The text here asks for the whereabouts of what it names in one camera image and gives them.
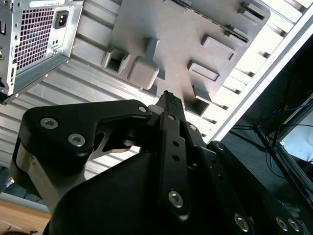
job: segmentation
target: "rectangular slot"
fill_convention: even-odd
[[[201,100],[207,104],[212,103],[212,100],[211,100],[208,92],[200,90],[199,88],[197,88],[195,86],[193,86],[193,91],[194,91],[196,99]]]
[[[258,23],[261,23],[262,20],[256,17],[254,14],[252,14],[250,11],[247,9],[241,9],[239,10],[238,14],[245,18],[246,20],[250,21],[253,25],[257,25]]]
[[[228,27],[231,31],[233,31],[234,33],[237,33],[238,35],[242,36],[243,38],[248,39],[248,35],[246,35],[245,33],[243,33],[242,31],[240,31],[239,29],[233,27],[233,26],[229,26]],[[247,44],[247,42],[249,41],[244,41],[241,38],[238,38],[237,36],[233,35],[230,31],[226,31],[224,36],[228,37],[229,39],[231,39],[232,41],[234,41],[235,43],[237,43],[238,45],[240,45],[241,47],[244,44]]]
[[[0,21],[0,34],[5,35],[6,33],[6,23]]]
[[[193,75],[203,78],[203,79],[210,79],[213,82],[215,82],[219,78],[219,74],[197,64],[197,63],[191,63],[191,65],[188,68],[189,72]]]
[[[233,50],[232,48],[226,46],[225,44],[215,40],[214,38],[211,38],[210,36],[206,35],[204,38],[203,38],[203,41],[202,41],[202,46],[204,46],[205,48],[207,49],[211,49],[212,51],[215,51],[216,48],[220,48],[222,50],[224,50],[224,54],[226,56],[228,56],[228,60],[229,61],[232,61],[237,52],[235,50]]]
[[[120,74],[126,67],[129,56],[129,54],[111,47],[103,58],[102,67]]]
[[[253,5],[252,3],[244,3],[243,7],[246,8],[255,17],[259,18],[260,20],[264,20],[264,11],[262,11],[259,7]]]
[[[186,110],[195,114],[198,117],[202,117],[207,107],[209,107],[208,103],[203,102],[202,100],[197,100],[196,102],[190,103],[185,101]]]

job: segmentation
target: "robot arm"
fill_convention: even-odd
[[[88,160],[131,146],[140,153],[85,180]],[[45,200],[45,235],[303,234],[223,144],[203,142],[169,92],[151,108],[124,100],[28,110],[11,174]]]

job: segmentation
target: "aluminum ceiling panel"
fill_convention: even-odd
[[[297,3],[301,4],[302,1],[308,6],[310,0],[299,0]],[[158,98],[154,94],[140,91],[139,87],[106,74],[101,69],[120,7],[116,2],[120,1],[86,0],[71,61],[48,74],[47,79],[15,99],[12,104],[0,106],[0,165],[9,165],[23,113],[29,108],[123,99],[137,99],[146,105],[157,102]],[[296,36],[290,35],[298,24],[293,21],[300,18],[301,23],[302,14],[313,15],[312,11],[299,11],[295,7],[290,12],[284,11],[283,15],[280,6],[272,6],[270,10],[272,14],[268,25],[218,91],[213,99],[215,104],[208,107],[202,118],[186,112],[186,118],[200,129],[206,136],[206,141],[212,138],[220,139],[228,128],[226,122],[238,118],[233,118],[234,110],[244,106],[243,100],[248,99],[249,92],[259,86],[258,81],[262,77],[259,72],[267,71],[264,66],[272,55],[277,56],[276,54],[283,52],[277,52],[277,48],[288,39],[288,35]],[[138,148],[132,148],[127,153],[110,154],[92,160],[87,164],[86,176],[92,177],[137,152]]]

